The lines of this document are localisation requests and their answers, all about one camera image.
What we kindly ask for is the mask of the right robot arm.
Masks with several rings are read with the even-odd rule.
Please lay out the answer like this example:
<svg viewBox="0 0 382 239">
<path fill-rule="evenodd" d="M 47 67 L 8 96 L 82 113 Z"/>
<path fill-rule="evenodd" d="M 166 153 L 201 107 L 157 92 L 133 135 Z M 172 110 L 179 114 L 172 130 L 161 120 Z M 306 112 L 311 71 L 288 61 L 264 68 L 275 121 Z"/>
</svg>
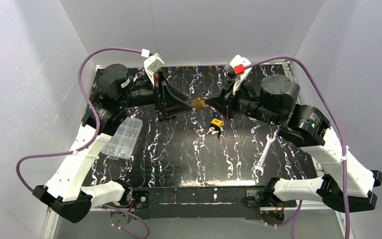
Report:
<svg viewBox="0 0 382 239">
<path fill-rule="evenodd" d="M 288 77 L 271 74 L 256 93 L 245 81 L 237 92 L 229 81 L 205 103 L 228 120 L 236 113 L 276 125 L 278 135 L 314 158 L 324 175 L 314 179 L 270 179 L 253 201 L 278 204 L 290 200 L 322 202 L 338 212 L 371 211 L 377 204 L 373 188 L 382 183 L 382 173 L 366 169 L 340 142 L 329 119 L 316 107 L 299 104 L 300 87 Z"/>
</svg>

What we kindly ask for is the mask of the small brass padlock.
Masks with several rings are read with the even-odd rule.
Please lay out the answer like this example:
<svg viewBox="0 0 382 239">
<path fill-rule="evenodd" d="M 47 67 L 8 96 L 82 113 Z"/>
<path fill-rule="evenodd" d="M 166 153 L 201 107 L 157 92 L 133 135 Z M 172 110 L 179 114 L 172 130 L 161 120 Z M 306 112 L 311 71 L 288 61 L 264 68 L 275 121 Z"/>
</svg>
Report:
<svg viewBox="0 0 382 239">
<path fill-rule="evenodd" d="M 207 104 L 205 103 L 204 99 L 196 98 L 191 101 L 192 107 L 196 111 L 204 110 L 207 108 Z"/>
</svg>

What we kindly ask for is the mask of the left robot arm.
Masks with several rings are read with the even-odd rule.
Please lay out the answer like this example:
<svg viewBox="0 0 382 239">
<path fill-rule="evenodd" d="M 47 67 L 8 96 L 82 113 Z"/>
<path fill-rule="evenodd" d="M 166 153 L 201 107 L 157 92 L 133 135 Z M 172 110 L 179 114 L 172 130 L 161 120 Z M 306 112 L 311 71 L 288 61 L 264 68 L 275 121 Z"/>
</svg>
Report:
<svg viewBox="0 0 382 239">
<path fill-rule="evenodd" d="M 56 173 L 32 194 L 71 223 L 81 221 L 95 207 L 118 202 L 129 205 L 130 185 L 112 180 L 97 186 L 83 186 L 83 181 L 106 145 L 123 149 L 119 128 L 127 125 L 126 108 L 154 105 L 160 120 L 191 111 L 188 97 L 174 88 L 161 69 L 137 79 L 122 64 L 105 67 L 96 81 L 93 98 L 79 128 L 76 142 Z"/>
</svg>

